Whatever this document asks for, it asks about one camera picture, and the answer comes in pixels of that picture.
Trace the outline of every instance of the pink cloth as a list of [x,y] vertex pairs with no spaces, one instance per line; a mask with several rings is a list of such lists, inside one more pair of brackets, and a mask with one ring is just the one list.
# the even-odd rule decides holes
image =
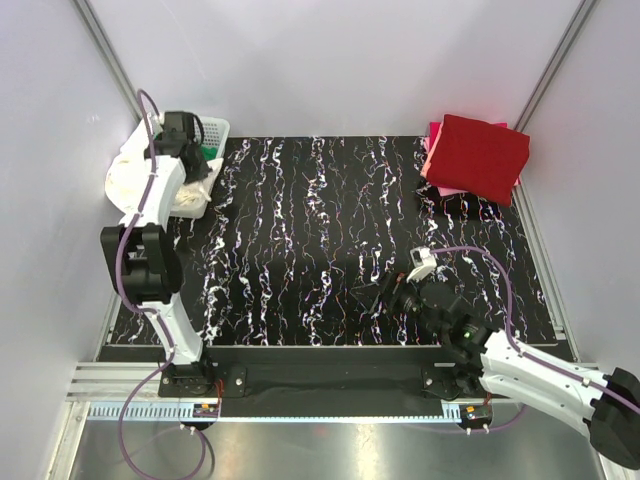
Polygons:
[[[429,124],[429,136],[424,139],[424,147],[428,152],[427,161],[422,167],[422,171],[420,172],[423,177],[427,178],[427,171],[429,170],[429,163],[431,161],[431,157],[433,155],[433,151],[435,150],[434,146],[437,145],[437,140],[440,136],[440,125],[442,122],[431,122]],[[508,128],[507,124],[504,122],[496,123],[500,127]],[[520,179],[516,180],[514,186],[520,185]],[[456,193],[467,193],[466,190],[458,190],[456,188],[449,188],[444,185],[435,185],[438,187],[438,193],[440,193],[441,197],[446,197],[448,195],[454,195]]]

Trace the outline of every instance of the black tabletop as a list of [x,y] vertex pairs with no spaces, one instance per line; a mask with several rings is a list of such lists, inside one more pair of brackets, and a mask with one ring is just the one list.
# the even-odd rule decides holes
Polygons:
[[[515,206],[441,198],[419,176],[422,137],[233,138],[202,219],[176,219],[182,299],[208,345],[415,345],[434,339],[403,315],[367,314],[352,295],[409,251],[474,245],[507,269],[514,324],[530,344],[555,335]],[[505,319],[505,287],[476,253],[438,258],[476,315]],[[148,322],[121,310],[110,344],[150,345]]]

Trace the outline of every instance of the black mounting bracket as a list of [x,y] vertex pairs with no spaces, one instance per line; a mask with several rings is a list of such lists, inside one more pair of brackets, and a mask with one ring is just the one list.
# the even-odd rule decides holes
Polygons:
[[169,365],[162,372],[158,396],[165,398],[244,396],[247,369],[241,365],[217,365],[211,361],[207,349],[200,360],[190,365]]
[[475,375],[455,366],[423,368],[422,392],[426,397],[449,402],[461,395],[467,398],[484,398],[487,395]]

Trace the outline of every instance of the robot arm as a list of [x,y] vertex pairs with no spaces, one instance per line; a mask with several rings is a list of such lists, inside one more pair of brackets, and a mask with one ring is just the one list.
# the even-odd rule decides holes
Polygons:
[[455,362],[449,378],[428,385],[427,393],[447,392],[451,400],[481,386],[563,421],[605,457],[640,469],[640,382],[634,375],[619,368],[607,375],[510,339],[505,330],[475,318],[446,285],[422,282],[436,266],[428,249],[414,249],[411,257],[414,270],[387,274],[376,303],[436,335]]
[[[191,326],[182,305],[182,266],[173,249],[173,240],[166,233],[173,201],[184,180],[185,170],[179,158],[168,155],[158,157],[154,185],[126,247],[122,275],[129,300],[143,309],[157,311],[164,320],[175,343],[174,365],[190,365],[198,361],[203,348],[202,339]],[[125,215],[118,226],[104,228],[101,235],[116,291],[116,251],[124,229],[133,216],[134,213]],[[157,332],[168,357],[169,341],[160,328],[157,316],[151,313],[145,315]]]
[[[154,140],[159,155],[153,185],[142,211],[125,215],[119,225],[105,227],[100,235],[114,289],[118,292],[117,283],[121,280],[129,302],[144,312],[160,338],[167,359],[172,359],[162,372],[158,392],[165,397],[197,396],[210,391],[215,382],[215,367],[202,339],[191,326],[180,298],[182,266],[173,238],[167,234],[178,190],[185,180],[197,180],[208,172],[196,141],[194,122],[200,125],[200,132],[203,131],[196,119],[186,112],[165,113],[166,134]],[[133,221],[135,226],[124,246],[121,278],[117,279],[118,247]]]

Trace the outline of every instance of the plastic basket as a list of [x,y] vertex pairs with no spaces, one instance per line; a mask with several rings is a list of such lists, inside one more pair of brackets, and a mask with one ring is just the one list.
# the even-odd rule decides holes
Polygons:
[[[227,137],[229,136],[230,125],[229,122],[222,118],[214,117],[200,117],[202,126],[204,127],[204,141],[202,144],[205,147],[216,147],[218,152],[214,160],[209,160],[209,166],[214,169],[214,173],[209,175],[202,181],[205,190],[211,195],[213,190],[213,184],[216,180],[217,174],[215,171],[220,172],[220,159],[224,155],[224,148],[227,143]],[[200,127],[196,123],[197,138],[200,138]],[[172,217],[186,217],[186,218],[201,218],[207,209],[207,201],[204,198],[200,198],[188,205],[174,205],[171,209],[170,215]]]

